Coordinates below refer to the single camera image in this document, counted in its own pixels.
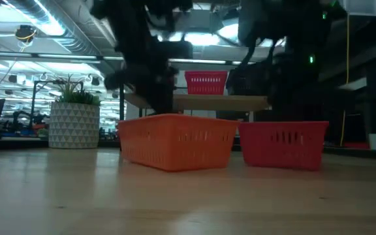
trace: white planter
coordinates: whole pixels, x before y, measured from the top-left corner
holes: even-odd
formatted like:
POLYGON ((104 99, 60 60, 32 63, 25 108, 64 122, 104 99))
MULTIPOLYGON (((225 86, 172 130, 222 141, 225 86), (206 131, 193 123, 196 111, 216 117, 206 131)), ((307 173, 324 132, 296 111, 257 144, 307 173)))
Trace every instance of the white planter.
POLYGON ((53 102, 50 111, 49 147, 96 148, 99 141, 98 106, 53 102))

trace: metal frame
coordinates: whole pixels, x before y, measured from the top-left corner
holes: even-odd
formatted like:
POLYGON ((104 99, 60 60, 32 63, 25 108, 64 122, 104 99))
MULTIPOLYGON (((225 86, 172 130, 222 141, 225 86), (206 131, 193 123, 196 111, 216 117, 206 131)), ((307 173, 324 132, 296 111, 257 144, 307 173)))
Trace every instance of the metal frame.
MULTIPOLYGON (((58 80, 54 81, 34 81, 34 87, 33 87, 33 97, 31 98, 31 117, 30 117, 30 123, 29 123, 29 129, 32 129, 33 127, 33 118, 34 118, 34 105, 36 101, 36 94, 37 94, 37 85, 40 83, 43 83, 44 85, 49 84, 49 83, 56 83, 59 82, 58 80)), ((72 84, 80 84, 81 85, 81 91, 84 90, 84 82, 69 82, 72 84)))

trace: table surface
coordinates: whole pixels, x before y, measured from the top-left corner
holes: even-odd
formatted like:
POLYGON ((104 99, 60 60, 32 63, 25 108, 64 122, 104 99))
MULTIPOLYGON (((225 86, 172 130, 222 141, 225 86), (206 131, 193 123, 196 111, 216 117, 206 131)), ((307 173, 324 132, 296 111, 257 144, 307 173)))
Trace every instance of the table surface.
MULTIPOLYGON (((125 94, 125 99, 138 108, 149 105, 135 94, 125 94)), ((174 95, 175 110, 259 111, 269 107, 266 97, 240 95, 174 95)))
POLYGON ((376 160, 166 173, 117 149, 0 151, 0 234, 376 234, 376 160))

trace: orange basket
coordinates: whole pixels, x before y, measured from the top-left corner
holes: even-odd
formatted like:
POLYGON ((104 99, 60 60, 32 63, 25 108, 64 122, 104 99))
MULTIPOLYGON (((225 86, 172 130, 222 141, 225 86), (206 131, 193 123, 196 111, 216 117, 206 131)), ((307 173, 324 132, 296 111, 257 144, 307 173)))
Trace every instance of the orange basket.
POLYGON ((121 156, 169 172, 224 168, 239 124, 180 114, 121 121, 121 156))

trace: plastic basket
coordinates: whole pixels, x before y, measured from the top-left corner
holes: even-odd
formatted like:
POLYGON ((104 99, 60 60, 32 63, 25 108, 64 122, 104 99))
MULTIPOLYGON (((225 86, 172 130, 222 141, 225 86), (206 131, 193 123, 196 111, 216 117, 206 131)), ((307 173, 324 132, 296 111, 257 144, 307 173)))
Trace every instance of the plastic basket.
POLYGON ((224 168, 238 121, 163 114, 122 121, 121 155, 170 172, 224 168))
POLYGON ((244 161, 251 166, 319 170, 327 126, 327 121, 242 123, 244 161))
POLYGON ((190 95, 222 95, 227 71, 186 71, 185 79, 190 95))

